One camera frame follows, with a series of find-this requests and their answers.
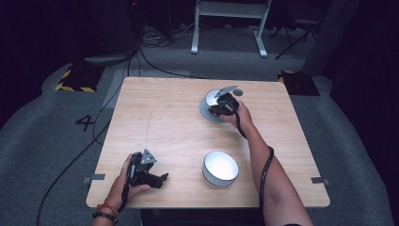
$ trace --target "light wood tabletop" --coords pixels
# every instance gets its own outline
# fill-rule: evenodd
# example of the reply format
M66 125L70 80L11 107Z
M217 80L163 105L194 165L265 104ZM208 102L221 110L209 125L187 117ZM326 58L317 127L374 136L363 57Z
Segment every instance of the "light wood tabletop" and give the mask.
M238 85L235 97L249 108L266 143L307 207L325 207L329 197L285 86L279 82L128 77L110 123L87 204L103 203L129 153L148 149L157 159L150 173L169 173L160 188L134 197L134 208L258 207L247 141L226 122L206 120L199 111L208 91ZM205 181L201 167L212 151L229 154L239 166L235 182L221 189Z

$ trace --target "number 4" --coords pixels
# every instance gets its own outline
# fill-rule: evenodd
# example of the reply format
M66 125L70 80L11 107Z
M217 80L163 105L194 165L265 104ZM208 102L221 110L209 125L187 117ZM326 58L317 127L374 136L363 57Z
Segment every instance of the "number 4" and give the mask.
M76 124L84 124L85 128L83 129L83 131L86 132L86 130L88 129L88 126L90 124L94 124L94 121L90 121L90 120L91 120L91 116L90 115L86 115L82 119L76 121Z

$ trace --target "forearm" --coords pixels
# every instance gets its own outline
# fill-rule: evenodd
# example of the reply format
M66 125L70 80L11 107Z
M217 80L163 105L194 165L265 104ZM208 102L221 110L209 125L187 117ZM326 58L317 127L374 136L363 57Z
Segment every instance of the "forearm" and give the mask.
M253 182L259 193L263 168L271 152L255 125L250 124L243 130L250 151ZM276 157L271 161L264 182L263 216L266 225L311 225L302 201Z

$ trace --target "silver bowl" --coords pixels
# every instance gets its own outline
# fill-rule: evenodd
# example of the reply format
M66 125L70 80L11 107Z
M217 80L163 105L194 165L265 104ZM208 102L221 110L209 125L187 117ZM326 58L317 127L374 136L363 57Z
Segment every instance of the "silver bowl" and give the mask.
M213 188L224 188L231 185L238 176L238 165L226 153L210 152L205 155L202 174Z

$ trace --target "person's left hand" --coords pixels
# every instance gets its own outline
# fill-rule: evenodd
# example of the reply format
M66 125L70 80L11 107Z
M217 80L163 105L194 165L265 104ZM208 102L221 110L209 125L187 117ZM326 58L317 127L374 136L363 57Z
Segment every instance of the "person's left hand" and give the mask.
M122 192L123 187L126 183L127 178L127 171L129 168L130 160L132 159L132 155L126 158L126 161L123 163L122 169L120 170L120 175L115 179L114 184L112 185L111 189L109 190L108 196L106 197L104 204L110 205L114 207L116 210L120 209L122 205ZM151 187L148 185L140 185L140 186L130 186L129 194L127 196L127 203L129 203L132 198L144 191L149 190Z

